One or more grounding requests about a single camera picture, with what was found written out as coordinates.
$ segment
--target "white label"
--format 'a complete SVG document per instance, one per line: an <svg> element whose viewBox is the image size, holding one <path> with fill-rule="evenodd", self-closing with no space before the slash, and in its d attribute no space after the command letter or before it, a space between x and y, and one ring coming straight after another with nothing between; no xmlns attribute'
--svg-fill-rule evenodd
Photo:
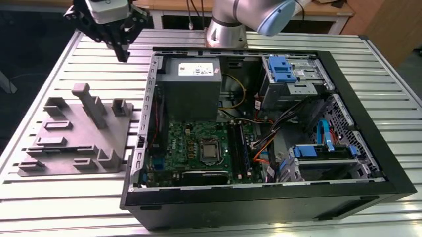
<svg viewBox="0 0 422 237"><path fill-rule="evenodd" d="M293 71L296 76L305 76L305 72L304 71Z"/></svg>
<svg viewBox="0 0 422 237"><path fill-rule="evenodd" d="M261 110L262 109L262 102L255 100L255 109Z"/></svg>
<svg viewBox="0 0 422 237"><path fill-rule="evenodd" d="M213 63L181 63L179 76L214 76Z"/></svg>
<svg viewBox="0 0 422 237"><path fill-rule="evenodd" d="M275 172L274 169L269 166L269 168L266 169L266 172L269 173L269 175L274 178Z"/></svg>

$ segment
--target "green circuit board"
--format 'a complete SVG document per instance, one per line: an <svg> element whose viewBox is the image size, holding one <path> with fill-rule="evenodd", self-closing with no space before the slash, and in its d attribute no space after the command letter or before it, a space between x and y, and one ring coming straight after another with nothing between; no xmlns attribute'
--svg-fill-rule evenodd
<svg viewBox="0 0 422 237"><path fill-rule="evenodd" d="M233 175L231 147L227 137L227 123L218 122L171 122L169 124L167 149L163 158L162 170L151 173L155 180L159 180L159 187L173 186L171 179L177 172L190 170L221 170L229 172L229 180L233 184L259 182L259 172L250 170L251 176L238 179ZM245 141L255 139L254 125L242 125ZM219 161L205 162L202 160L202 146L218 144Z"/></svg>

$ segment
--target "metal table surface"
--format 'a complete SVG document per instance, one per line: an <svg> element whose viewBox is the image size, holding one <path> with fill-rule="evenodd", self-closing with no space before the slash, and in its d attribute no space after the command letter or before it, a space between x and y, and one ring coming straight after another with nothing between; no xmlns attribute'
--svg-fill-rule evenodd
<svg viewBox="0 0 422 237"><path fill-rule="evenodd" d="M281 235L422 236L422 108L421 100L392 69L372 42L357 36L247 35L250 48L329 50L362 100L420 193L377 205L338 221L231 226L150 233L119 209L125 172L98 175L20 177L16 163L35 139L50 96L78 102L77 82L89 82L103 102L126 98L135 105L127 146L135 145L153 46L205 46L201 31L145 30L131 45L127 63L114 51L77 32L0 158L0 233L7 236ZM131 150L126 150L126 159Z"/></svg>

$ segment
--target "ram slot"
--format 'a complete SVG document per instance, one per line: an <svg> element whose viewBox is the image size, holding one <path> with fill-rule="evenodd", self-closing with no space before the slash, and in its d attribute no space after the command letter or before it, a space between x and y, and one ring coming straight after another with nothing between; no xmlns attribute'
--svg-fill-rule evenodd
<svg viewBox="0 0 422 237"><path fill-rule="evenodd" d="M229 138L229 150L231 156L231 170L233 177L242 178L241 171L241 157L238 156L238 144L237 144L237 125L227 123L227 138Z"/></svg>
<svg viewBox="0 0 422 237"><path fill-rule="evenodd" d="M245 174L247 174L247 171L250 170L250 155L249 155L249 147L246 145L246 137L243 133L243 127L239 126L241 131L241 141L242 141L242 158L243 158L243 166L245 166Z"/></svg>

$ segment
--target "floor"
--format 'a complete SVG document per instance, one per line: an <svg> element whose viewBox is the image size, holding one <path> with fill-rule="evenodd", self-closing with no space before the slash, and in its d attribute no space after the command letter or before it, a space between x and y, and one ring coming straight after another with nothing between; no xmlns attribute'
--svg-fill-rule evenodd
<svg viewBox="0 0 422 237"><path fill-rule="evenodd" d="M0 11L0 71L18 87L15 94L0 91L0 153L60 57L74 27L59 13ZM422 57L414 51L397 69L422 97Z"/></svg>

